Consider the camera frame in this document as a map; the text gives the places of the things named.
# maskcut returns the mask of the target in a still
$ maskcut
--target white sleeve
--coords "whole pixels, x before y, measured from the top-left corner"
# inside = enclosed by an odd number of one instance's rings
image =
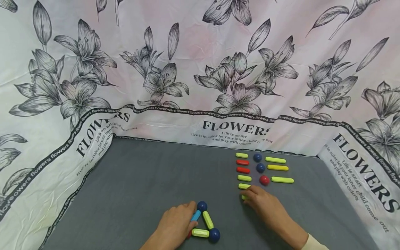
[[[308,234],[308,240],[301,250],[328,250],[328,248]]]

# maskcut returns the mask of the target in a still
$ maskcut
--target blue magnetic ball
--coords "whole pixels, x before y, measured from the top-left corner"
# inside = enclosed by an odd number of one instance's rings
[[[213,228],[210,230],[210,236],[208,237],[208,239],[212,242],[212,243],[217,243],[221,238],[221,234],[220,231],[216,228]]]
[[[204,201],[197,203],[197,210],[200,210],[201,212],[207,211],[207,203]]]
[[[256,166],[256,170],[257,172],[259,172],[260,174],[263,173],[265,171],[265,166],[262,163],[258,163]]]
[[[262,155],[261,154],[254,154],[253,160],[255,162],[260,162],[262,160]]]

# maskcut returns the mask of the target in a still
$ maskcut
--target white backdrop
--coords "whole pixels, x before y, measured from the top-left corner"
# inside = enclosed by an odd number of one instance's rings
[[[40,248],[115,134],[318,155],[378,246],[395,249],[399,11],[0,0],[0,248]]]

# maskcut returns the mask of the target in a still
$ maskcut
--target gray table surface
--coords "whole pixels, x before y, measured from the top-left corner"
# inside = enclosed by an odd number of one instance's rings
[[[290,249],[242,204],[236,152],[247,152],[251,184],[259,185],[254,152],[114,138],[44,246],[45,250],[137,250],[163,212],[190,200],[204,200],[217,244],[191,237],[179,249]],[[325,164],[312,157],[261,153],[287,160],[289,171],[266,170],[290,216],[330,250],[377,249]],[[202,218],[199,228],[206,228]]]

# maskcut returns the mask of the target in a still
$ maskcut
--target magnetic ball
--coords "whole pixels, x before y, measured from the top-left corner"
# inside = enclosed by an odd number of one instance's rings
[[[207,203],[204,201],[197,203],[197,210],[200,210],[200,212],[207,211]]]
[[[260,162],[262,160],[262,155],[261,154],[254,154],[253,160],[255,162]]]
[[[265,166],[262,163],[258,163],[256,166],[256,170],[257,172],[259,172],[260,174],[263,173],[265,171]]]
[[[267,176],[262,175],[260,177],[260,183],[263,184],[264,186],[267,186],[270,183],[270,179]]]
[[[213,228],[210,230],[210,236],[208,237],[208,239],[212,242],[212,243],[217,243],[220,240],[221,234],[220,231],[216,228]]]

